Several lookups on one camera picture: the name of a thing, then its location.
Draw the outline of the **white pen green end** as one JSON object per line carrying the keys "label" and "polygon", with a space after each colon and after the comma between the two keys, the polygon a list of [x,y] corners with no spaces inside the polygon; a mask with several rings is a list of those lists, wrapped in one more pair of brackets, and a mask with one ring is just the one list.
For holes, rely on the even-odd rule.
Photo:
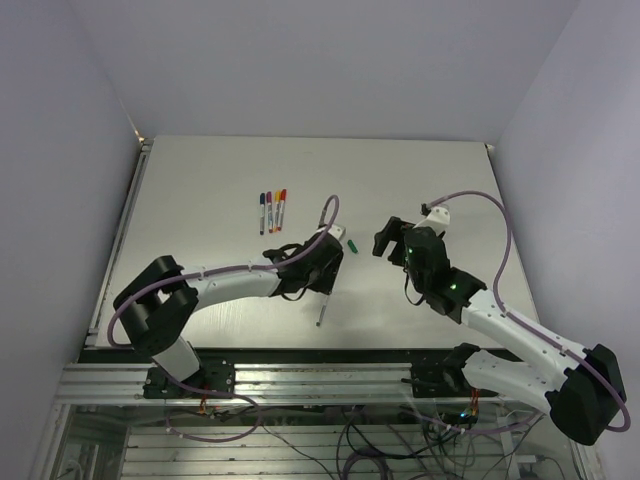
{"label": "white pen green end", "polygon": [[316,327],[318,327],[318,328],[321,327],[322,322],[324,320],[329,300],[330,300],[330,295],[325,295],[323,297],[323,299],[322,299],[319,316],[318,316],[318,319],[317,319],[317,321],[315,323]]}

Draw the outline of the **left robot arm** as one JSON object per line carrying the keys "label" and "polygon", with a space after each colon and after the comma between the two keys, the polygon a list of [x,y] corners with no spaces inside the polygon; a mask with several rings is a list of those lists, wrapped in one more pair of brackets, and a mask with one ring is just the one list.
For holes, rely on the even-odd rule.
{"label": "left robot arm", "polygon": [[192,314],[243,298],[297,301],[311,291],[330,295],[342,262],[345,228],[322,229],[304,244],[263,252],[236,268],[184,271],[173,256],[149,264],[113,302],[134,351],[153,360],[182,397],[196,395],[204,369],[195,349],[182,337]]}

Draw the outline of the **white pen blue tip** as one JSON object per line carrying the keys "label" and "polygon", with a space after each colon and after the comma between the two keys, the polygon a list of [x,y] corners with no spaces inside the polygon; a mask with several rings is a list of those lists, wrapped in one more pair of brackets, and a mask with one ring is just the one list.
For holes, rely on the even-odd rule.
{"label": "white pen blue tip", "polygon": [[259,234],[262,236],[265,234],[265,228],[266,228],[266,203],[260,204],[260,197],[259,197],[259,207],[260,207]]}

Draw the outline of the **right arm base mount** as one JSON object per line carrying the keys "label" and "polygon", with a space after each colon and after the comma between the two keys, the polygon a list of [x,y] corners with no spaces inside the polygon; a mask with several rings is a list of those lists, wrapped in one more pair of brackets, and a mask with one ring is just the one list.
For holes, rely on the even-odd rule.
{"label": "right arm base mount", "polygon": [[409,385],[414,398],[471,396],[472,387],[462,373],[469,358],[480,351],[462,343],[450,350],[428,350],[411,361],[409,374],[400,382]]}

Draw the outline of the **white pen purple end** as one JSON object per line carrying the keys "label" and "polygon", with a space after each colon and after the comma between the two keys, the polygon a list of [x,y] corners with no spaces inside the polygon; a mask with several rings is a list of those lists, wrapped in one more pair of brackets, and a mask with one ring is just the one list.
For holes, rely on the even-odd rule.
{"label": "white pen purple end", "polygon": [[267,230],[271,234],[274,232],[274,219],[273,219],[273,202],[266,202],[266,213],[267,213]]}

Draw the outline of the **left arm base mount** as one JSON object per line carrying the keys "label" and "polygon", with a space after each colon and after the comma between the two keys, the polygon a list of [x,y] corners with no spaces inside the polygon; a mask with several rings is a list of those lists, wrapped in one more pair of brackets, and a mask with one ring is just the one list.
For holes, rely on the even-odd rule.
{"label": "left arm base mount", "polygon": [[230,399],[235,387],[235,368],[226,360],[205,361],[184,380],[171,377],[163,368],[154,366],[147,371],[143,398],[178,400],[187,398]]}

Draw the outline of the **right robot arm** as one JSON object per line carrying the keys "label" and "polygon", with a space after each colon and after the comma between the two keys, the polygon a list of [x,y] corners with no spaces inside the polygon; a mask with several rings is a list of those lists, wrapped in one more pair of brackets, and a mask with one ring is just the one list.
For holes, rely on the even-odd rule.
{"label": "right robot arm", "polygon": [[617,357],[602,344],[586,348],[529,320],[515,320],[484,282],[452,266],[442,209],[417,224],[392,216],[374,236],[372,253],[406,274],[420,302],[515,355],[499,358],[476,345],[455,347],[443,362],[442,387],[459,396],[488,390],[549,416],[571,440],[596,443],[626,402]]}

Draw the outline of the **white pen yellow end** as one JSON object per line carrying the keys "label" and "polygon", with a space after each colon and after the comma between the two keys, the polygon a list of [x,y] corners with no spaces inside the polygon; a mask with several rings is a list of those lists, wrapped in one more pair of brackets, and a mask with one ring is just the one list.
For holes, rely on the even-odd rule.
{"label": "white pen yellow end", "polygon": [[275,202],[275,195],[276,195],[276,192],[274,193],[274,196],[273,196],[273,219],[274,219],[273,233],[278,232],[280,230],[279,217],[280,217],[281,202],[279,204]]}

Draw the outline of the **green pen cap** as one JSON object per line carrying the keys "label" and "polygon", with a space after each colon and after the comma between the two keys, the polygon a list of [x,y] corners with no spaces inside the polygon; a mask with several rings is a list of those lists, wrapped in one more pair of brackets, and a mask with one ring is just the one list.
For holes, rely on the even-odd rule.
{"label": "green pen cap", "polygon": [[353,253],[357,254],[359,252],[358,248],[356,247],[355,243],[352,240],[348,240],[347,244]]}

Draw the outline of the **white pen red end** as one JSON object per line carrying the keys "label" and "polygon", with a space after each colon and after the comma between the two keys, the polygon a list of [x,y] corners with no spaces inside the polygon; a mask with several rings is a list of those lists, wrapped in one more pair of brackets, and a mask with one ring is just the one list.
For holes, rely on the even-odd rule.
{"label": "white pen red end", "polygon": [[286,206],[286,200],[284,202],[281,202],[280,217],[279,217],[279,226],[280,226],[280,230],[279,231],[281,231],[282,228],[283,228],[285,206]]}

